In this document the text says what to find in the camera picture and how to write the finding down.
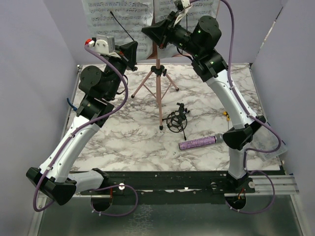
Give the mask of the sheet music page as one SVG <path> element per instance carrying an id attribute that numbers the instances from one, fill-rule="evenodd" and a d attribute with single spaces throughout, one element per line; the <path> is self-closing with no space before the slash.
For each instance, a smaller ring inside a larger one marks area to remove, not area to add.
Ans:
<path id="1" fill-rule="evenodd" d="M 180 25 L 186 28 L 188 31 L 193 32 L 198 20 L 204 15 L 210 15 L 212 17 L 217 16 L 219 9 L 218 0 L 199 0 L 192 4 L 192 8 L 184 17 Z M 155 22 L 160 22 L 167 18 L 167 16 L 172 12 L 177 12 L 177 8 L 172 0 L 155 0 L 154 1 L 154 14 Z M 178 55 L 175 46 L 168 44 L 165 49 L 157 48 L 157 58 L 171 58 Z"/>
<path id="2" fill-rule="evenodd" d="M 82 5 L 91 36 L 112 36 L 116 45 L 137 41 L 137 60 L 152 54 L 153 42 L 142 33 L 153 21 L 152 0 L 83 0 Z"/>

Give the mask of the black microphone shock mount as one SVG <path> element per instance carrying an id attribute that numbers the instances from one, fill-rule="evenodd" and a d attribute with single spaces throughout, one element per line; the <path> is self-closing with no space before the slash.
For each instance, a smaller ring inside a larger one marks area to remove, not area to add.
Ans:
<path id="1" fill-rule="evenodd" d="M 177 103 L 178 110 L 171 112 L 163 121 L 166 121 L 167 128 L 173 133 L 183 133 L 184 140 L 187 140 L 185 135 L 185 128 L 187 127 L 188 120 L 186 114 L 190 111 L 185 107 L 184 103 Z"/>

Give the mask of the purple glitter microphone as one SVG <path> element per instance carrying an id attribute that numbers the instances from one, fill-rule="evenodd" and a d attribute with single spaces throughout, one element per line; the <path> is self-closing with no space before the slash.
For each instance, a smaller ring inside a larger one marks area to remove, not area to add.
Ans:
<path id="1" fill-rule="evenodd" d="M 199 148 L 203 146 L 213 145 L 216 143 L 219 144 L 222 142 L 223 142 L 223 134 L 218 133 L 213 136 L 185 141 L 185 142 L 179 143 L 178 146 L 180 150 L 187 150 L 187 149 L 192 149 L 192 148 Z"/>

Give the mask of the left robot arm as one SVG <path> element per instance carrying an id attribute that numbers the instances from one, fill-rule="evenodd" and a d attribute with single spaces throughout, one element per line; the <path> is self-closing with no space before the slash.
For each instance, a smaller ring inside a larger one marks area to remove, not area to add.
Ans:
<path id="1" fill-rule="evenodd" d="M 85 49 L 101 59 L 106 67 L 87 66 L 80 74 L 78 88 L 84 92 L 76 116 L 67 133 L 51 155 L 38 168 L 31 167 L 27 178 L 36 187 L 33 204 L 42 192 L 59 205 L 66 204 L 74 194 L 94 190 L 103 194 L 109 187 L 109 176 L 98 168 L 88 172 L 71 174 L 70 170 L 87 142 L 105 124 L 109 116 L 119 109 L 111 104 L 118 94 L 120 83 L 127 87 L 125 72 L 135 71 L 138 43 L 129 42 L 114 46 L 113 51 L 102 52 L 95 38 L 86 41 Z"/>

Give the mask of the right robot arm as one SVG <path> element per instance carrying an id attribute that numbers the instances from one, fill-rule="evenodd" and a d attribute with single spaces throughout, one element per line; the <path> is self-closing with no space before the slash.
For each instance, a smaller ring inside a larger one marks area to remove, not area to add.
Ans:
<path id="1" fill-rule="evenodd" d="M 190 54 L 194 71 L 213 90 L 229 114 L 232 128 L 223 134 L 229 147 L 228 174 L 231 176 L 226 180 L 226 187 L 231 192 L 238 192 L 243 188 L 242 178 L 247 174 L 244 151 L 266 119 L 249 107 L 228 78 L 228 65 L 215 50 L 221 37 L 217 20 L 209 15 L 202 16 L 194 31 L 190 32 L 175 22 L 178 17 L 179 13 L 172 11 L 166 19 L 143 27 L 141 31 L 161 49 L 172 44 Z"/>

